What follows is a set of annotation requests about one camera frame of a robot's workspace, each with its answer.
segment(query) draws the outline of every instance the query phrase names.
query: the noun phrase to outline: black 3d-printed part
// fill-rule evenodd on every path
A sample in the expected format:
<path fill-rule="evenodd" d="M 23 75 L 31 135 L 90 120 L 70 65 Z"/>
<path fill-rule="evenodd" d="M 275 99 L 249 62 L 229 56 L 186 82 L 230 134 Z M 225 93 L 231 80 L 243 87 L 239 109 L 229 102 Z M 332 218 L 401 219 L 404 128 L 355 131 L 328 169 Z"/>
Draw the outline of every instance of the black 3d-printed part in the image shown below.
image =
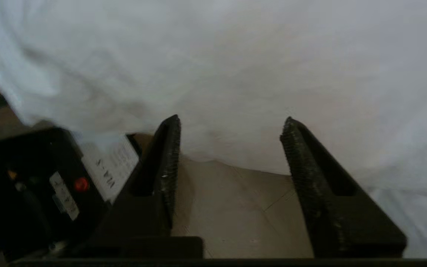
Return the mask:
<path fill-rule="evenodd" d="M 315 257 L 401 257 L 405 235 L 302 123 L 280 140 Z"/>

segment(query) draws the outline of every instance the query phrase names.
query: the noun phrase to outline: white fabric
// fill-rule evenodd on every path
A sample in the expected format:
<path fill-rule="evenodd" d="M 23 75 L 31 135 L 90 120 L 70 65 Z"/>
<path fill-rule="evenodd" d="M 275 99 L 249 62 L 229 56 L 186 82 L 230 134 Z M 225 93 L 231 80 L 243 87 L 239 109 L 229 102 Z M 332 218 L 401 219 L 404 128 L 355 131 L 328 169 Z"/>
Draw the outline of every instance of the white fabric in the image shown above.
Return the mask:
<path fill-rule="evenodd" d="M 150 132 L 286 174 L 305 123 L 364 186 L 427 194 L 427 1 L 0 0 L 0 89 L 26 123 Z"/>

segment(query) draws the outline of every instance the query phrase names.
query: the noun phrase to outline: sticker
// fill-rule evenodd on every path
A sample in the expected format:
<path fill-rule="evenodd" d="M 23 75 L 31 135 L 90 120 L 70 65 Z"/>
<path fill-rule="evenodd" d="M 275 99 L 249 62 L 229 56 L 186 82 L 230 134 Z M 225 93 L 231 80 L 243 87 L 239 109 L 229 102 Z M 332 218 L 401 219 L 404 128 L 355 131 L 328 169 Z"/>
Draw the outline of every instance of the sticker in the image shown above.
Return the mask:
<path fill-rule="evenodd" d="M 58 208 L 61 210 L 61 212 L 66 212 L 71 220 L 75 220 L 80 211 L 78 210 L 77 204 L 73 200 L 70 191 L 68 191 L 64 180 L 62 180 L 60 177 L 60 174 L 58 172 L 53 174 L 52 177 L 49 178 L 49 182 L 56 192 L 55 197 L 62 204 L 62 207 L 56 204 Z"/>
<path fill-rule="evenodd" d="M 77 135 L 82 162 L 105 201 L 115 201 L 139 161 L 126 135 Z"/>

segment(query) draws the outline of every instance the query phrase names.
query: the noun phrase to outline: red button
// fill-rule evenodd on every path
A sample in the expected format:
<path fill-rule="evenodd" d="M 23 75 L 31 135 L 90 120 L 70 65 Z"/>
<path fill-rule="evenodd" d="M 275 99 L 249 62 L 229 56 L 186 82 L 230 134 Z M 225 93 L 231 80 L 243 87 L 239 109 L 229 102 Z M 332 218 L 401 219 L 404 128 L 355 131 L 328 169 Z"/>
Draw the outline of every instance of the red button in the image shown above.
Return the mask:
<path fill-rule="evenodd" d="M 75 180 L 73 187 L 77 192 L 85 192 L 90 188 L 90 183 L 88 183 L 88 180 L 85 177 L 80 177 Z"/>

